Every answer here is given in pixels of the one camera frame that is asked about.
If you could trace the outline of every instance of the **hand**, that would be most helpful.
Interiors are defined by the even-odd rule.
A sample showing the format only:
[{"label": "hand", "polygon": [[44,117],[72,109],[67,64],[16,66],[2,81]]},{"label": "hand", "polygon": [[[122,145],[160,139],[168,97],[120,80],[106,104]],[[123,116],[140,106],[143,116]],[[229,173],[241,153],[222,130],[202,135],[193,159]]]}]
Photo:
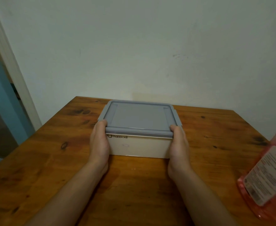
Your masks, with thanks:
[{"label": "hand", "polygon": [[168,175],[175,180],[178,174],[191,171],[189,161],[189,144],[185,132],[179,126],[171,125],[174,132],[174,139],[169,148],[170,160],[168,163]]},{"label": "hand", "polygon": [[102,174],[107,171],[110,145],[105,134],[106,120],[99,121],[93,128],[90,137],[90,156],[89,163],[101,167]]}]

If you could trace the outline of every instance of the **wall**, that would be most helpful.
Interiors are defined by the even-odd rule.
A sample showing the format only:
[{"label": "wall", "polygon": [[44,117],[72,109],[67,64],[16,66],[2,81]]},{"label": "wall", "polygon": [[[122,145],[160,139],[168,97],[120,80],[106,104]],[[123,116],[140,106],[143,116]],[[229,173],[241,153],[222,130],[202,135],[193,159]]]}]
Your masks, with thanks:
[{"label": "wall", "polygon": [[42,123],[80,95],[276,132],[276,0],[0,0],[0,20]]}]

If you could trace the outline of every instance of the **wood grain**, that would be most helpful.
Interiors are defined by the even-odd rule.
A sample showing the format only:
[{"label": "wood grain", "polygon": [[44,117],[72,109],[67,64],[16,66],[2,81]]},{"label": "wood grain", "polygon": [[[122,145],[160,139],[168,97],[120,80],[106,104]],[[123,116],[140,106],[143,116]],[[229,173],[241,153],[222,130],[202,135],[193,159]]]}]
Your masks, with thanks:
[{"label": "wood grain", "polygon": [[[75,97],[0,162],[0,225],[22,225],[86,163],[89,136],[109,100]],[[174,106],[193,169],[241,225],[257,219],[236,180],[268,142],[231,110]],[[110,156],[78,225],[193,225],[166,159]]]}]

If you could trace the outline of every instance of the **lid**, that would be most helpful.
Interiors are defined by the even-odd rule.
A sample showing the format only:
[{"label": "lid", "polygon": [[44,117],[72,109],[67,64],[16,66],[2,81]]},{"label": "lid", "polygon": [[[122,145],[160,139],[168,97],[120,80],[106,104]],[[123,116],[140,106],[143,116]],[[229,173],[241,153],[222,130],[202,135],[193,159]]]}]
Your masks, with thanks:
[{"label": "lid", "polygon": [[170,104],[112,100],[98,120],[107,121],[106,134],[173,138],[170,125],[181,126]]}]

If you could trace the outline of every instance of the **storage box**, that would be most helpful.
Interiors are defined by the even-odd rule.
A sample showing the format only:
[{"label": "storage box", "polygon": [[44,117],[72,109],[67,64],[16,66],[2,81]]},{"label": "storage box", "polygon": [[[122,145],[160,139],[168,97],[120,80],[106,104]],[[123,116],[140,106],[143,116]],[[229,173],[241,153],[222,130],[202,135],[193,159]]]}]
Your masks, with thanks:
[{"label": "storage box", "polygon": [[107,120],[105,133],[111,155],[169,158],[170,125],[181,126],[170,104],[112,100],[98,120]]}]

